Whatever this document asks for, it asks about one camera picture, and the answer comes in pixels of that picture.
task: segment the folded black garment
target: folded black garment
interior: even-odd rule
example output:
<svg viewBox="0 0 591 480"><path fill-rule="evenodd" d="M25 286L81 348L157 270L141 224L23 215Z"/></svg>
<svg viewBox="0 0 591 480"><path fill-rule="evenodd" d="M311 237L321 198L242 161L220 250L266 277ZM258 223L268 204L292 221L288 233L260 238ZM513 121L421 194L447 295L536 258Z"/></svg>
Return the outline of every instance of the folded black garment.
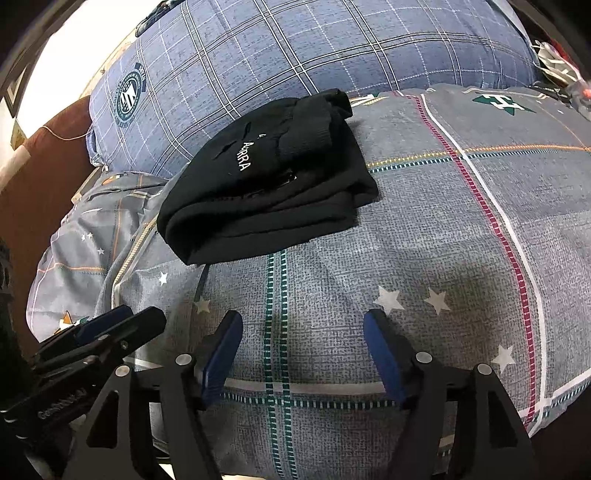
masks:
<svg viewBox="0 0 591 480"><path fill-rule="evenodd" d="M162 203L158 232L187 265L257 257L355 225L378 195L340 90L272 101L208 141Z"/></svg>

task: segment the brown wall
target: brown wall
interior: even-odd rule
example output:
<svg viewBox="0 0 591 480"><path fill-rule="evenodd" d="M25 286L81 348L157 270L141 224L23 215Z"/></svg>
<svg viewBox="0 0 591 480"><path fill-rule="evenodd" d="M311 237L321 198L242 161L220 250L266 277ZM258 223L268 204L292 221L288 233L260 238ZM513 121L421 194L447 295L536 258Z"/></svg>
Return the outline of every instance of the brown wall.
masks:
<svg viewBox="0 0 591 480"><path fill-rule="evenodd" d="M58 113L46 125L63 138L84 135L90 127L84 97ZM64 141L45 128L26 140L30 154L0 192L0 236L10 249L14 270L12 324L23 353L35 352L37 341L29 331L25 311L37 264L51 235L72 208L71 198L92 172L84 138Z"/></svg>

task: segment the metal screw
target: metal screw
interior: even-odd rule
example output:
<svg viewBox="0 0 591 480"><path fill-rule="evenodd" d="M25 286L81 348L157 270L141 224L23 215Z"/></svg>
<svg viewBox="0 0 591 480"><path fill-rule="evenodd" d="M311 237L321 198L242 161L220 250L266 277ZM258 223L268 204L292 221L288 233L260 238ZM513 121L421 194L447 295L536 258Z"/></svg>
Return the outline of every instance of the metal screw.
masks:
<svg viewBox="0 0 591 480"><path fill-rule="evenodd" d="M487 364L479 364L478 365L478 371L482 375L490 375L492 373L492 368L489 365L487 365Z"/></svg>
<svg viewBox="0 0 591 480"><path fill-rule="evenodd" d="M431 360L433 360L431 354L427 352L419 352L416 354L415 358L417 359L417 362L421 364L430 364Z"/></svg>
<svg viewBox="0 0 591 480"><path fill-rule="evenodd" d="M124 377L128 373L129 367L127 365L121 365L120 367L117 367L117 370L115 370L115 375L117 375L118 377Z"/></svg>
<svg viewBox="0 0 591 480"><path fill-rule="evenodd" d="M175 360L177 365L188 365L193 360L193 357L188 353L182 353Z"/></svg>

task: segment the cable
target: cable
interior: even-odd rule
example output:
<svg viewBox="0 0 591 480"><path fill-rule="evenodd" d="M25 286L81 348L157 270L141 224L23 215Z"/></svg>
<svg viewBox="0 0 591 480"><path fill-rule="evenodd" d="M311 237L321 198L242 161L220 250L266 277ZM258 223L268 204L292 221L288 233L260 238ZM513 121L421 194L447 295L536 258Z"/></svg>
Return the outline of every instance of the cable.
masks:
<svg viewBox="0 0 591 480"><path fill-rule="evenodd" d="M78 137L74 137L74 138L63 138L63 137L60 137L58 134L56 134L51 128L49 128L46 125L42 125L41 128L45 128L54 137L59 138L60 140L67 141L67 142L70 140L78 140L79 138L84 138L86 136L86 134L83 134L83 135L79 135Z"/></svg>

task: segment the white wall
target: white wall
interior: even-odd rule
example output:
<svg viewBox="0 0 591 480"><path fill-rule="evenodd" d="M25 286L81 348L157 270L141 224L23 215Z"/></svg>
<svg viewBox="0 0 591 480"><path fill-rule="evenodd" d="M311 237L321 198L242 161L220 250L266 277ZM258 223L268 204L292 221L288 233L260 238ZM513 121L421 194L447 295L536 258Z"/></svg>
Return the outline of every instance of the white wall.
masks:
<svg viewBox="0 0 591 480"><path fill-rule="evenodd" d="M13 150L10 146L10 139L13 127L14 118L10 116L6 101L3 98L0 102L0 167L12 157Z"/></svg>
<svg viewBox="0 0 591 480"><path fill-rule="evenodd" d="M105 59L158 0L86 0L47 42L18 113L27 137L82 94Z"/></svg>

